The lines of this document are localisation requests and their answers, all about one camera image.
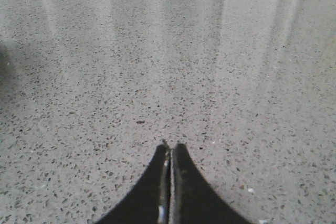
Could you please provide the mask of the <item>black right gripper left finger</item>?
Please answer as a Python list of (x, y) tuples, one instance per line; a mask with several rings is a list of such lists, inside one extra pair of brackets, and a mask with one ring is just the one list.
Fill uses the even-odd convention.
[(97, 223), (168, 223), (170, 198), (171, 151), (163, 142), (133, 188)]

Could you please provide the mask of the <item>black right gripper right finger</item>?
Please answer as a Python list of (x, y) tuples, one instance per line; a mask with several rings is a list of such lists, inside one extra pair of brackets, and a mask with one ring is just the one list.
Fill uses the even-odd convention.
[(249, 223), (212, 189), (185, 144), (173, 150), (173, 172), (175, 223)]

